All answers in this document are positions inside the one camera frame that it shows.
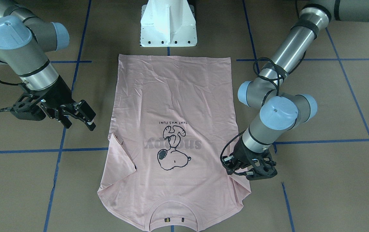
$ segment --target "snoopy print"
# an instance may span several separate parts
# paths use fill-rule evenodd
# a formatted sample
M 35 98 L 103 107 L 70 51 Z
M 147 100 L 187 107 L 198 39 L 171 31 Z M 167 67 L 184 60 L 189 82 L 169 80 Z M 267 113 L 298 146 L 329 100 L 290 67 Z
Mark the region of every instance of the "snoopy print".
M 181 137 L 185 136 L 186 131 L 180 126 L 174 125 L 171 127 L 168 125 L 164 128 L 163 138 L 168 141 L 170 148 L 168 150 L 161 149 L 157 153 L 157 160 L 162 169 L 172 170 L 175 167 L 183 168 L 189 163 L 191 157 L 177 150 Z

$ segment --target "shirt sleeve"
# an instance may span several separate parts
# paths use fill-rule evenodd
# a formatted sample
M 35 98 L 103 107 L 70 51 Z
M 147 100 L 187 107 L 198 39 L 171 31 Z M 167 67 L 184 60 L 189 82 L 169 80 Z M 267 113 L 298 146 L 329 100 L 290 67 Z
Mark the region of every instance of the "shirt sleeve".
M 105 170 L 103 171 L 103 177 L 98 191 L 113 185 L 136 171 L 132 159 L 122 145 L 123 142 L 120 143 L 117 136 L 111 133 Z

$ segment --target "robotic arm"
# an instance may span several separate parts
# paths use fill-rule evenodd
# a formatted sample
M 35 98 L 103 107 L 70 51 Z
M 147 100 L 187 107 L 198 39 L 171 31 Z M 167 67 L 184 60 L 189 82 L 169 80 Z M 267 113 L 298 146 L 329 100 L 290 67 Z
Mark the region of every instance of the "robotic arm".
M 86 101 L 72 99 L 70 88 L 44 54 L 68 44 L 69 34 L 62 24 L 44 22 L 25 6 L 0 0 L 0 64 L 13 69 L 24 91 L 9 111 L 23 120 L 40 121 L 47 115 L 65 128 L 71 126 L 66 117 L 71 116 L 93 131 L 96 113 Z
M 244 131 L 230 156 L 221 156 L 229 175 L 245 175 L 248 180 L 255 180 L 277 174 L 276 162 L 268 147 L 285 131 L 307 122 L 317 112 L 316 100 L 310 95 L 286 94 L 279 92 L 279 87 L 332 19 L 369 22 L 369 1 L 311 0 L 273 57 L 258 59 L 268 63 L 254 81 L 246 81 L 240 86 L 238 98 L 247 106 L 260 109 L 260 113 Z M 249 166 L 252 166 L 249 171 L 235 172 Z

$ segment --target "wrinkle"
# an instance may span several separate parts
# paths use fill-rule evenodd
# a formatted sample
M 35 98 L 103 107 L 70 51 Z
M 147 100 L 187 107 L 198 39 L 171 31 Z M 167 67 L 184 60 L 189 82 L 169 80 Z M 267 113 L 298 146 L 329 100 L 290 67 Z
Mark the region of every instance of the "wrinkle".
M 199 96 L 199 99 L 201 99 L 205 105 L 205 109 L 207 110 L 209 116 L 212 118 L 212 112 L 208 104 L 208 100 L 206 99 L 206 96 L 202 90 L 200 90 L 197 86 L 193 85 L 193 89 L 195 90 L 195 93 Z

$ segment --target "blue joint cap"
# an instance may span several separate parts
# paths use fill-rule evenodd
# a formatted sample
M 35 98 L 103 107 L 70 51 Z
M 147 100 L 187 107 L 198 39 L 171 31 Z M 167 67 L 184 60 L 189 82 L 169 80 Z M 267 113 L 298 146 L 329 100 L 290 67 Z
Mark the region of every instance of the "blue joint cap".
M 260 120 L 273 130 L 288 129 L 298 117 L 295 103 L 285 97 L 275 96 L 269 99 L 260 109 Z
M 70 43 L 70 36 L 69 32 L 67 31 L 66 27 L 61 23 L 54 23 L 52 22 L 54 29 L 56 30 L 57 36 L 57 48 L 56 51 L 60 49 L 67 48 Z
M 246 95 L 248 94 L 248 86 L 249 84 L 253 82 L 253 81 L 245 81 L 243 82 L 243 84 L 240 85 L 239 90 L 237 91 L 237 98 L 239 99 L 239 101 L 245 105 L 247 105 L 248 107 L 248 98 L 246 97 Z
M 30 30 L 16 16 L 0 18 L 0 49 L 24 47 L 32 39 Z
M 309 94 L 299 94 L 303 97 L 306 98 L 306 100 L 309 103 L 309 106 L 311 107 L 311 114 L 309 115 L 308 120 L 306 120 L 305 122 L 309 121 L 309 119 L 313 118 L 314 115 L 317 113 L 317 102 L 316 100 Z

